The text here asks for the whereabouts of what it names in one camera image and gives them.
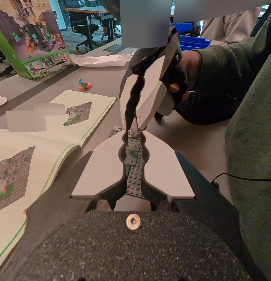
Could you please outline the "small toy figure orange base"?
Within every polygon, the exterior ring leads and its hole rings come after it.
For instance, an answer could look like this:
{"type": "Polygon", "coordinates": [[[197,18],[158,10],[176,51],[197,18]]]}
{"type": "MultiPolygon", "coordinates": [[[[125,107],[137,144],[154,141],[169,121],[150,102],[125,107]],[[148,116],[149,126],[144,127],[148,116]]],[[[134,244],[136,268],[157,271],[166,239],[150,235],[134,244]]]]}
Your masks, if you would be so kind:
{"type": "Polygon", "coordinates": [[[85,82],[82,81],[82,79],[78,80],[78,84],[79,84],[79,90],[81,92],[85,92],[86,90],[88,90],[89,88],[92,87],[91,83],[85,83],[85,82]]]}

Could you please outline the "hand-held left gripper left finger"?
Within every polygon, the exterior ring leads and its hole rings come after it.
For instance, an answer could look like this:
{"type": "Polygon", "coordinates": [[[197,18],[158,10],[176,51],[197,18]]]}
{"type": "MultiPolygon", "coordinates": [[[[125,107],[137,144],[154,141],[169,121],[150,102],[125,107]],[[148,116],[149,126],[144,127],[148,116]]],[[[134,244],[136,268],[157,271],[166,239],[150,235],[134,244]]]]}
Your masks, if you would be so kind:
{"type": "Polygon", "coordinates": [[[127,131],[99,144],[91,154],[71,196],[95,200],[118,200],[125,194],[125,154],[127,131]]]}

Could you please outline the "person's green sweater torso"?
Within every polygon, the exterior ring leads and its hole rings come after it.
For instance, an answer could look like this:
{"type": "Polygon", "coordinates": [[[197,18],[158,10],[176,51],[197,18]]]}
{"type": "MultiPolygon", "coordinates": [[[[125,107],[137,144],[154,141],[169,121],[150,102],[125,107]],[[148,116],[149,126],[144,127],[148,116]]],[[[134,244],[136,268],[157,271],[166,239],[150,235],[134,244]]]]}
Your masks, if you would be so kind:
{"type": "MultiPolygon", "coordinates": [[[[237,177],[271,179],[271,14],[250,51],[260,70],[226,130],[227,167],[237,177]]],[[[229,182],[247,247],[271,280],[271,182],[229,182]]]]}

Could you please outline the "black office chair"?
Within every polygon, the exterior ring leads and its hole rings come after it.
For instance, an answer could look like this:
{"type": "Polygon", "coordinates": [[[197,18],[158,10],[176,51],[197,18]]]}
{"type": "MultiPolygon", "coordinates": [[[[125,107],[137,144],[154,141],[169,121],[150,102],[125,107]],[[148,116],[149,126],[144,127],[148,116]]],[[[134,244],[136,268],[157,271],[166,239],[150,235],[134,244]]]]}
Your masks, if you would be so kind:
{"type": "Polygon", "coordinates": [[[116,38],[121,38],[121,33],[116,33],[116,26],[120,25],[120,21],[113,18],[113,16],[109,13],[102,13],[100,14],[101,17],[101,26],[103,27],[103,31],[107,31],[108,41],[107,43],[110,43],[114,40],[114,36],[116,38]]]}
{"type": "Polygon", "coordinates": [[[84,14],[78,12],[70,12],[68,11],[71,29],[76,34],[81,34],[81,36],[87,37],[87,40],[77,44],[76,50],[79,50],[79,46],[85,45],[85,51],[89,47],[90,51],[92,51],[93,45],[100,47],[101,44],[93,40],[92,34],[99,30],[99,26],[96,24],[88,24],[87,17],[84,14]]]}
{"type": "Polygon", "coordinates": [[[2,69],[3,67],[0,68],[0,78],[2,77],[10,77],[11,76],[11,72],[14,71],[12,65],[10,64],[10,62],[5,62],[8,61],[8,59],[6,58],[5,54],[1,51],[0,49],[0,64],[2,64],[3,66],[6,66],[4,69],[2,69]]]}

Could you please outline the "toy brick set box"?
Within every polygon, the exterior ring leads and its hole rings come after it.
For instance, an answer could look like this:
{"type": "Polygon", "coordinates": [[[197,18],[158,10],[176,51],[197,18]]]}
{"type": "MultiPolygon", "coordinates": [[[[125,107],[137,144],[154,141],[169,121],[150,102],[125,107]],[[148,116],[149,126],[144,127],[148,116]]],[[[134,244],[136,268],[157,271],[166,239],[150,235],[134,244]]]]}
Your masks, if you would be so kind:
{"type": "Polygon", "coordinates": [[[72,65],[49,1],[0,1],[0,51],[31,80],[72,65]]]}

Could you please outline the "grey toy brick baseplate model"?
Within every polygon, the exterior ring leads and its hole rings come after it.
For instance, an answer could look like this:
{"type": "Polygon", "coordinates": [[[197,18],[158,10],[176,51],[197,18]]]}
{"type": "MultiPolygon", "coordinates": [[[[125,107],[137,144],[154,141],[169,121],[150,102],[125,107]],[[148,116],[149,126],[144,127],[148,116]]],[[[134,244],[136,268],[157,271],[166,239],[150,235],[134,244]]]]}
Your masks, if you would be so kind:
{"type": "Polygon", "coordinates": [[[126,164],[127,177],[126,194],[144,199],[141,190],[142,171],[144,167],[142,136],[138,139],[128,138],[124,162],[126,164]]]}

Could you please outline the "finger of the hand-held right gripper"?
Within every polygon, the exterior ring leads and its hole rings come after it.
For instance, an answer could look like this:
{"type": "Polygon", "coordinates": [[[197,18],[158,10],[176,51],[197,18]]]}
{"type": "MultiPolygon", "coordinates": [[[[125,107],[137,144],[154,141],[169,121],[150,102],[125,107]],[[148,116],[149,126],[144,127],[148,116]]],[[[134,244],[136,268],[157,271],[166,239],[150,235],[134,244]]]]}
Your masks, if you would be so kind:
{"type": "Polygon", "coordinates": [[[120,97],[120,114],[124,130],[131,128],[134,117],[137,116],[136,107],[140,100],[140,92],[141,76],[132,74],[127,77],[120,97]]]}
{"type": "Polygon", "coordinates": [[[144,87],[140,92],[140,99],[136,106],[137,127],[144,130],[156,112],[163,116],[171,114],[171,94],[159,80],[165,55],[155,60],[145,71],[144,87]]]}

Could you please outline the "crumpled white paper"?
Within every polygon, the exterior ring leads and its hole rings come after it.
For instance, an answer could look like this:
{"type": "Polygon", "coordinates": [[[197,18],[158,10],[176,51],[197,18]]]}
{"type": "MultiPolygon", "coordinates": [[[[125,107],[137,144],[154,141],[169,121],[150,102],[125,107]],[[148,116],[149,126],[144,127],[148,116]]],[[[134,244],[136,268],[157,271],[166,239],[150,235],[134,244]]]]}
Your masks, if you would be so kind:
{"type": "Polygon", "coordinates": [[[82,67],[121,67],[130,61],[133,55],[134,52],[97,57],[77,55],[70,55],[70,57],[73,63],[82,67]]]}

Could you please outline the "person's right hand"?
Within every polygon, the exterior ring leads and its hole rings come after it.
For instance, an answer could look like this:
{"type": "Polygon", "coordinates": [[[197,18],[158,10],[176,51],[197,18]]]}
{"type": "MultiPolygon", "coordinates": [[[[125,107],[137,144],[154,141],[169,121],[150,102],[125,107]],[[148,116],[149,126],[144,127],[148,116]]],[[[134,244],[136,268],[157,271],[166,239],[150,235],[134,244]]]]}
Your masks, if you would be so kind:
{"type": "Polygon", "coordinates": [[[196,51],[182,51],[176,69],[170,73],[167,91],[172,93],[176,104],[187,100],[189,90],[195,85],[202,67],[202,57],[196,51]]]}

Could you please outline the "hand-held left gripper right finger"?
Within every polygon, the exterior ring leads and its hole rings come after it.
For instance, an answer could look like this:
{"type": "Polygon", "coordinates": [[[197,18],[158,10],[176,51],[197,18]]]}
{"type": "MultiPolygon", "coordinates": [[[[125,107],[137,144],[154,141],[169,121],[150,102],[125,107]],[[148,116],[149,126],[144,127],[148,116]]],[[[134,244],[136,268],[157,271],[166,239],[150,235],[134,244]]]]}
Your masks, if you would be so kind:
{"type": "Polygon", "coordinates": [[[175,151],[151,133],[142,133],[145,137],[144,148],[149,153],[142,179],[151,186],[150,191],[165,195],[169,202],[175,199],[194,199],[195,194],[175,151]]]}

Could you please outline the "wooden top office table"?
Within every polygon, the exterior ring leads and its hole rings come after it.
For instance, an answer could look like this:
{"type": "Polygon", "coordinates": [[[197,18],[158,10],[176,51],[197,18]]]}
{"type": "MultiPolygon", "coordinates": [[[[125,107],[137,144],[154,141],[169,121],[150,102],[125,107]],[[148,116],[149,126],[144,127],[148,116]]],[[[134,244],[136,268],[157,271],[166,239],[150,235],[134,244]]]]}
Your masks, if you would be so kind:
{"type": "Polygon", "coordinates": [[[103,6],[95,6],[95,7],[80,7],[80,8],[66,8],[65,11],[67,12],[77,12],[80,14],[84,14],[86,17],[89,15],[97,15],[102,13],[109,13],[103,6]]]}

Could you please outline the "loose dark grey toy brick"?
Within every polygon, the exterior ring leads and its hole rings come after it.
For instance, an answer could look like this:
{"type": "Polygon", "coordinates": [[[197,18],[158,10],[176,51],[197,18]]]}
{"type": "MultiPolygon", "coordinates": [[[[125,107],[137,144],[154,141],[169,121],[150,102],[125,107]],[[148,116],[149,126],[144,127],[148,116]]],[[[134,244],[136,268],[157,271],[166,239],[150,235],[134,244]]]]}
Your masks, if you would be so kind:
{"type": "Polygon", "coordinates": [[[113,135],[117,134],[121,130],[122,130],[122,127],[114,126],[114,128],[109,133],[109,138],[112,137],[113,135]]]}

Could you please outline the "person's right forearm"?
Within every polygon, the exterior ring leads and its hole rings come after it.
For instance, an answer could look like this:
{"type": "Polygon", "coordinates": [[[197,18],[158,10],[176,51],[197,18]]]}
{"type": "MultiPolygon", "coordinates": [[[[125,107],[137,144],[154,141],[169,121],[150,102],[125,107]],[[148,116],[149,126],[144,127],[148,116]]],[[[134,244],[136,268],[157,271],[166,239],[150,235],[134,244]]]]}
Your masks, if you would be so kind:
{"type": "Polygon", "coordinates": [[[263,43],[262,38],[250,37],[240,43],[191,51],[198,56],[198,62],[188,66],[191,90],[247,90],[260,70],[263,43]]]}

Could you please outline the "blue plastic bin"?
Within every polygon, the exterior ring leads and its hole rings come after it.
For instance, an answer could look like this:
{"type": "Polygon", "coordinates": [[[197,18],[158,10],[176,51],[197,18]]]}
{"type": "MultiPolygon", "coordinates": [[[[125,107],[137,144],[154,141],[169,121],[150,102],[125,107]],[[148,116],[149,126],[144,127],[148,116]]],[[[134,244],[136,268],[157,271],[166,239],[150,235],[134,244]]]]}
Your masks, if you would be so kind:
{"type": "Polygon", "coordinates": [[[186,23],[172,23],[176,31],[182,36],[199,37],[201,33],[201,25],[199,21],[186,23]]]}
{"type": "Polygon", "coordinates": [[[205,38],[180,35],[181,51],[204,49],[210,46],[211,42],[212,40],[206,40],[205,38]]]}

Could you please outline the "open instruction booklet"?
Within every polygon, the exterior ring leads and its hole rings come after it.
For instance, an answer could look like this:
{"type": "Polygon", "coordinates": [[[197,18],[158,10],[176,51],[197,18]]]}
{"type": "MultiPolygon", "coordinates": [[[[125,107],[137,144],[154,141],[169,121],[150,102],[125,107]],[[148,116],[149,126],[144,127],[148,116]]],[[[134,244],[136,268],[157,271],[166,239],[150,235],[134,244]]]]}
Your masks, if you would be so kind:
{"type": "Polygon", "coordinates": [[[0,265],[21,238],[26,209],[84,146],[116,97],[66,90],[32,111],[6,112],[0,129],[0,265]]]}

